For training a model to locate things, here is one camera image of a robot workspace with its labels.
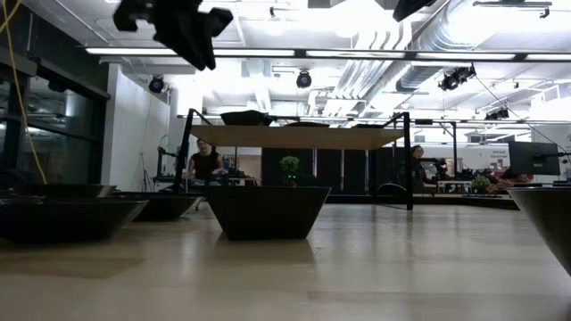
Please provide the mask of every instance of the yellow cable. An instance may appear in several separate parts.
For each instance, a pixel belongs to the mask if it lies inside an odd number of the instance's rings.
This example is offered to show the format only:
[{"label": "yellow cable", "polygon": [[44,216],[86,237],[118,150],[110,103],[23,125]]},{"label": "yellow cable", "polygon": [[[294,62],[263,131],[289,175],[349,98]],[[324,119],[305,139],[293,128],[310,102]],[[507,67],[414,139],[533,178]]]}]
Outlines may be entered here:
[{"label": "yellow cable", "polygon": [[26,128],[26,132],[28,133],[29,146],[31,147],[32,153],[34,154],[34,159],[36,160],[37,170],[39,171],[39,174],[42,177],[42,182],[44,184],[47,184],[46,175],[44,174],[44,171],[42,170],[42,166],[39,163],[39,159],[37,158],[36,148],[34,147],[32,135],[29,133],[28,117],[26,116],[26,109],[24,108],[24,100],[21,97],[20,82],[18,81],[18,70],[16,68],[16,60],[14,59],[14,52],[13,52],[13,48],[12,48],[12,35],[10,34],[9,22],[10,22],[10,19],[13,17],[13,15],[18,10],[18,8],[20,7],[20,2],[21,2],[21,0],[18,0],[18,3],[16,3],[16,5],[14,6],[14,9],[12,10],[12,13],[10,14],[10,16],[8,16],[8,9],[6,9],[6,1],[5,0],[3,1],[5,23],[0,27],[0,33],[2,33],[4,28],[6,28],[6,36],[8,36],[8,49],[10,51],[10,60],[12,61],[12,71],[14,74],[14,82],[16,84],[16,93],[18,93],[18,103],[20,103],[21,118],[24,122],[24,127]]},{"label": "yellow cable", "polygon": [[[6,10],[6,0],[4,0],[4,11]],[[4,29],[8,26],[8,22],[10,22],[10,20],[12,19],[12,17],[14,16],[14,14],[16,14],[16,12],[18,11],[18,8],[20,7],[21,4],[21,0],[18,0],[18,2],[16,3],[16,5],[14,6],[14,8],[12,9],[12,12],[10,12],[10,14],[8,15],[8,17],[6,18],[6,15],[4,15],[4,23],[0,26],[0,34],[4,31]]]}]

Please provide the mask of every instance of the person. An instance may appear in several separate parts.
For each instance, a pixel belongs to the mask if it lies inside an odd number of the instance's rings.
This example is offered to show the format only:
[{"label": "person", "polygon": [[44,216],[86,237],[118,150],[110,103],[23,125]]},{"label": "person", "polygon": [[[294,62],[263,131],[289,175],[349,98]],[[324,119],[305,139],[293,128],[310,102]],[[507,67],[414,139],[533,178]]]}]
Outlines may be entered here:
[{"label": "person", "polygon": [[196,144],[198,152],[190,158],[187,171],[189,175],[194,172],[192,184],[204,185],[208,181],[211,185],[216,185],[212,179],[224,170],[222,157],[216,151],[211,151],[211,147],[202,139],[198,139]]},{"label": "person", "polygon": [[534,180],[533,175],[518,174],[513,169],[506,169],[500,177],[498,177],[497,182],[492,183],[488,187],[488,193],[494,193],[498,190],[505,190],[507,188],[514,187],[516,184],[529,184]]},{"label": "person", "polygon": [[[431,184],[432,182],[426,177],[426,171],[420,163],[420,159],[425,154],[425,150],[420,145],[412,146],[410,148],[412,160],[410,160],[410,169],[412,170],[412,190],[415,193],[423,193],[425,191],[425,183]],[[399,169],[399,185],[406,188],[407,173],[404,162]]]}]

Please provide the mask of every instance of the small plant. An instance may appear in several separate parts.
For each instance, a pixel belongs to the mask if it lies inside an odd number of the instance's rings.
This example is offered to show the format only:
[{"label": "small plant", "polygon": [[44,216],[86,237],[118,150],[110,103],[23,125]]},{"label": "small plant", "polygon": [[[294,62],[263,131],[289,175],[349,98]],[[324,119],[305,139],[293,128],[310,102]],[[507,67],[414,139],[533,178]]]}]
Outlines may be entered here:
[{"label": "small plant", "polygon": [[490,187],[490,180],[487,177],[479,176],[472,180],[472,189],[477,193],[485,193]]},{"label": "small plant", "polygon": [[286,179],[295,178],[300,164],[300,159],[293,156],[285,156],[280,162],[279,167],[282,169]]}]

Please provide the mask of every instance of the potted plant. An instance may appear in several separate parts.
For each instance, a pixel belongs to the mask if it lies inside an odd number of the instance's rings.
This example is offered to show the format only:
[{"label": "potted plant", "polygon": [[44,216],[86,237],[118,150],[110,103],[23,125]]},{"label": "potted plant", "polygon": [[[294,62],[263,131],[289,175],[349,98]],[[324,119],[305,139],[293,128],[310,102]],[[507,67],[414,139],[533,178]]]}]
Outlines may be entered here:
[{"label": "potted plant", "polygon": [[487,193],[488,187],[490,187],[490,180],[485,176],[479,176],[472,180],[474,193]]},{"label": "potted plant", "polygon": [[284,183],[286,186],[296,186],[298,167],[300,160],[297,157],[285,156],[280,162],[279,167],[284,175]]}]

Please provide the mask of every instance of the fluorescent light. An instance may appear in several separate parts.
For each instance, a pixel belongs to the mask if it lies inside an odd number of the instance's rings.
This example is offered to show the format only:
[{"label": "fluorescent light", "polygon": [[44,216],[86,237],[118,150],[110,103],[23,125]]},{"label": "fluorescent light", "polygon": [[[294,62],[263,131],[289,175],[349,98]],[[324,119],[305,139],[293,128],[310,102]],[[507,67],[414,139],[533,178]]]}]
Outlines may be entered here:
[{"label": "fluorescent light", "polygon": [[[91,47],[86,48],[90,54],[118,56],[172,56],[178,54],[169,48],[128,48],[128,47]],[[214,49],[217,57],[293,57],[294,50],[272,49]]]},{"label": "fluorescent light", "polygon": [[413,66],[421,67],[471,67],[470,62],[410,62]]},{"label": "fluorescent light", "polygon": [[308,57],[314,58],[370,58],[370,59],[400,59],[404,53],[351,51],[351,50],[308,50]]},{"label": "fluorescent light", "polygon": [[528,54],[525,59],[526,60],[537,60],[537,61],[570,61],[571,62],[571,54],[532,53],[532,54]]},{"label": "fluorescent light", "polygon": [[126,48],[126,47],[99,47],[86,48],[89,54],[100,55],[124,55],[124,56],[177,56],[177,54],[169,48]]},{"label": "fluorescent light", "polygon": [[214,49],[214,55],[217,57],[293,57],[295,55],[295,51],[281,49]]},{"label": "fluorescent light", "polygon": [[481,61],[481,60],[512,60],[516,57],[514,53],[417,53],[417,59],[426,60],[466,60],[466,61]]},{"label": "fluorescent light", "polygon": [[345,117],[301,117],[300,121],[347,121]]}]

